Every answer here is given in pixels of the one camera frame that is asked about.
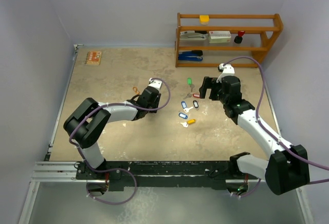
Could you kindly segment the red s-shaped carabiner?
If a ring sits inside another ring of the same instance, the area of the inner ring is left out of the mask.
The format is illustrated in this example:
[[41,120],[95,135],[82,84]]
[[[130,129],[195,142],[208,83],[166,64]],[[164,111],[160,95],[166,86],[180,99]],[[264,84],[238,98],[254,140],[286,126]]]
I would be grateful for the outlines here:
[[135,94],[139,95],[140,94],[140,91],[138,90],[137,87],[133,87],[133,91]]

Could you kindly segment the blue tagged key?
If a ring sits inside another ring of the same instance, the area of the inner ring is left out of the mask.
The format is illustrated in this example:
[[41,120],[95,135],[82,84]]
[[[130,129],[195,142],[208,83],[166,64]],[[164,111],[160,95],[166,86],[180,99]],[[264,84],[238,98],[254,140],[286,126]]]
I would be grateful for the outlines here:
[[188,119],[188,115],[185,112],[179,112],[178,116],[182,119],[185,119],[185,120]]
[[194,108],[193,106],[188,107],[188,106],[187,106],[187,103],[186,103],[185,101],[181,101],[181,105],[182,105],[183,111],[184,111],[185,113],[188,113],[191,109]]

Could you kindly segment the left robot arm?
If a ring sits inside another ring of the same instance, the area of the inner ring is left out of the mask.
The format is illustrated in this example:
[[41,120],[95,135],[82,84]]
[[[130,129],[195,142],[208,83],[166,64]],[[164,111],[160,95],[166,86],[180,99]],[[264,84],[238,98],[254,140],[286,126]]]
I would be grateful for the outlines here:
[[150,84],[142,94],[122,105],[101,108],[101,103],[87,98],[67,118],[63,128],[77,142],[79,151],[89,163],[87,171],[93,178],[100,179],[106,172],[106,160],[98,145],[105,126],[116,121],[136,121],[148,113],[155,113],[160,97],[160,88]]

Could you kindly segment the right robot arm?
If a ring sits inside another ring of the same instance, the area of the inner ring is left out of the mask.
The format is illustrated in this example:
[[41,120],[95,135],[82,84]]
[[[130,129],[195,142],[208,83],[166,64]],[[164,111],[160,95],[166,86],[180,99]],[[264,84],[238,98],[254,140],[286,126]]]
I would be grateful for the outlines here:
[[210,91],[210,100],[220,101],[225,115],[246,131],[268,156],[267,160],[243,152],[229,159],[229,174],[241,178],[245,174],[266,181],[276,195],[289,192],[310,182],[307,151],[302,145],[292,145],[276,133],[258,114],[256,108],[241,93],[241,82],[235,76],[221,80],[204,77],[199,88],[200,98]]

